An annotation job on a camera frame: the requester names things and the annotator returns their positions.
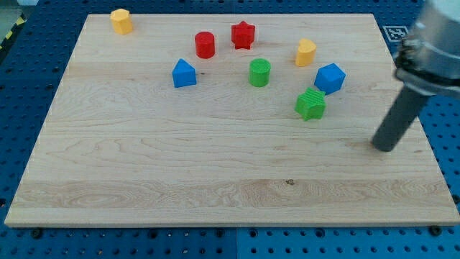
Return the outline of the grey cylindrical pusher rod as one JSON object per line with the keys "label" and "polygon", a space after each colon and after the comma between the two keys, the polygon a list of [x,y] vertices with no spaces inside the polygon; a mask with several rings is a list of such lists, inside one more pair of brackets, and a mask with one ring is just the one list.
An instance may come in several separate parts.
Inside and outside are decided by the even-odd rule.
{"label": "grey cylindrical pusher rod", "polygon": [[372,138],[373,146],[390,152],[399,143],[430,96],[403,86]]}

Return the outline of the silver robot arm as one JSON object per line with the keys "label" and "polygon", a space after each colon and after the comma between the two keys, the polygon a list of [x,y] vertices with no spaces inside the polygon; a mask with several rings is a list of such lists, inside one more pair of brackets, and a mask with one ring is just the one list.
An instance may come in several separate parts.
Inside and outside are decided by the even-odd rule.
{"label": "silver robot arm", "polygon": [[403,87],[372,138],[383,152],[395,148],[426,102],[459,98],[459,2],[426,1],[395,58]]}

